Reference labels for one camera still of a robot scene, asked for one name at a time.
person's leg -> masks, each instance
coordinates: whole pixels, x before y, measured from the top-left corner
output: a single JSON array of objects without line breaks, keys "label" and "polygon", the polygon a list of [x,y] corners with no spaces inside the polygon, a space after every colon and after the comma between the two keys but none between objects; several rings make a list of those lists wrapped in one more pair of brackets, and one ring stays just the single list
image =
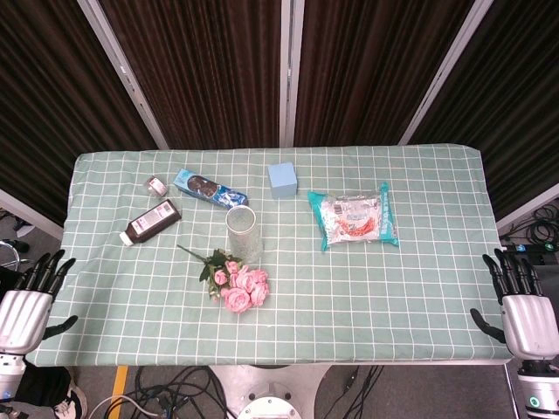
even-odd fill
[{"label": "person's leg", "polygon": [[25,364],[27,368],[17,389],[15,402],[54,407],[66,398],[71,380],[66,368],[35,367],[27,361]]},{"label": "person's leg", "polygon": [[50,407],[60,419],[86,416],[86,395],[74,384],[66,368],[35,367],[27,361],[25,364],[27,368],[14,402]]}]

green checkered tablecloth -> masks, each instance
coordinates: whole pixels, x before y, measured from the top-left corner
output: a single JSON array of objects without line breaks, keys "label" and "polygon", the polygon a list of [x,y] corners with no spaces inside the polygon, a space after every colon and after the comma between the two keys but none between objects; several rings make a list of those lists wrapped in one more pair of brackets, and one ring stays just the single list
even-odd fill
[{"label": "green checkered tablecloth", "polygon": [[[273,200],[266,166],[292,161],[296,197]],[[172,186],[180,168],[250,197],[271,295],[240,315],[208,298],[201,254],[227,248],[226,210]],[[156,175],[183,219],[145,244],[119,239],[155,206]],[[338,244],[322,252],[307,191],[390,184],[400,247]],[[50,324],[78,323],[29,355],[38,365],[287,364],[506,359],[469,310],[501,325],[481,255],[499,246],[477,150],[454,145],[106,152],[82,155],[62,247],[77,259]]]}]

white sneaker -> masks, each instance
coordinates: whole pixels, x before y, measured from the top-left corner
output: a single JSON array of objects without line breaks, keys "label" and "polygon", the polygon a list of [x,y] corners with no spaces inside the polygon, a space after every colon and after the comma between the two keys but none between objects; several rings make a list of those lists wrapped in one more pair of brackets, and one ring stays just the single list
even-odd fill
[{"label": "white sneaker", "polygon": [[75,382],[70,381],[66,398],[52,408],[58,419],[82,419],[87,414],[87,399],[81,388]]}]

flower stem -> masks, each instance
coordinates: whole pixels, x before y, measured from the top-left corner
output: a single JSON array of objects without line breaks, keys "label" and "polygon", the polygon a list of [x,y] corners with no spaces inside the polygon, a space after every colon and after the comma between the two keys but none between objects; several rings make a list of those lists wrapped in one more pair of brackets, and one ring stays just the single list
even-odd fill
[{"label": "flower stem", "polygon": [[207,258],[202,258],[200,255],[197,255],[197,254],[194,253],[193,251],[189,251],[186,247],[182,247],[180,244],[178,244],[176,247],[179,247],[179,248],[183,249],[184,251],[186,251],[187,253],[189,253],[190,255],[192,255],[193,257],[195,257],[196,259],[201,260],[201,261],[204,262],[205,264],[208,263],[208,259],[207,259]]}]

bottle label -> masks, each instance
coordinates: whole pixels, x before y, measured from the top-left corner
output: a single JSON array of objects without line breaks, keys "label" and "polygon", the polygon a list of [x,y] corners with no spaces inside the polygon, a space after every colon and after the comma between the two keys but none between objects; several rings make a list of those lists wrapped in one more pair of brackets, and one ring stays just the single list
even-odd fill
[{"label": "bottle label", "polygon": [[149,186],[151,186],[159,196],[163,196],[167,193],[167,187],[156,177],[149,181]]},{"label": "bottle label", "polygon": [[137,220],[134,220],[132,222],[132,227],[134,228],[136,234],[140,235],[145,230],[161,222],[164,218],[171,216],[174,212],[175,211],[173,211],[169,203],[162,203]]}]

